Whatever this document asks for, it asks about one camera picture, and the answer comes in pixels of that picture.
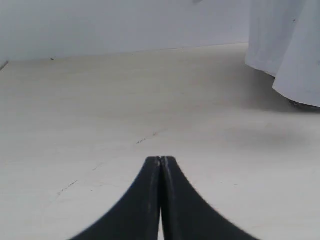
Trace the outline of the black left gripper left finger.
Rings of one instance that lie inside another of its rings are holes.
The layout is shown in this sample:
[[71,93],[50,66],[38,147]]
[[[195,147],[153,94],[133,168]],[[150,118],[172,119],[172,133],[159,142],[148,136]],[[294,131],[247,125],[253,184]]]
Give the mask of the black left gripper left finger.
[[148,157],[122,198],[74,240],[157,240],[160,222],[160,158]]

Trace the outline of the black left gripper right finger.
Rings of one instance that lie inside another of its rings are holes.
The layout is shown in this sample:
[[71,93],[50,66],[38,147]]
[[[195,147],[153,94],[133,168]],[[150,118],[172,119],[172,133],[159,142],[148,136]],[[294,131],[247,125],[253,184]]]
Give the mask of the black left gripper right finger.
[[254,240],[214,210],[193,188],[176,159],[161,157],[162,225],[166,240]]

